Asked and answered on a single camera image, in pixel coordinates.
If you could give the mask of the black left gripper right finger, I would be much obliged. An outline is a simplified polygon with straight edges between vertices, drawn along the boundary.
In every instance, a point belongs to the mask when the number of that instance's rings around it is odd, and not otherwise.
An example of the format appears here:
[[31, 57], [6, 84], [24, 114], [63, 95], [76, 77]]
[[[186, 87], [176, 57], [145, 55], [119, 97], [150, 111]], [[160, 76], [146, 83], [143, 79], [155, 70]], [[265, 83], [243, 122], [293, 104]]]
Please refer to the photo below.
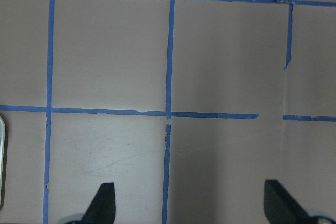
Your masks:
[[315, 223], [277, 180], [264, 182], [264, 214], [272, 224]]

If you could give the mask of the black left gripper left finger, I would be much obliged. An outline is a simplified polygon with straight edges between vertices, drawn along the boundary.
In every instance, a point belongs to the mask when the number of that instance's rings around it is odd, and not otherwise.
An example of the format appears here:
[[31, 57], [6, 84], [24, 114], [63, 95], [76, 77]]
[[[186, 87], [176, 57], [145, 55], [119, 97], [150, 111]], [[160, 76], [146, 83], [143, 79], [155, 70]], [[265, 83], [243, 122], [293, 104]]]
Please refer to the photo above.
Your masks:
[[114, 183], [102, 183], [85, 212], [81, 223], [110, 223], [116, 218], [116, 195]]

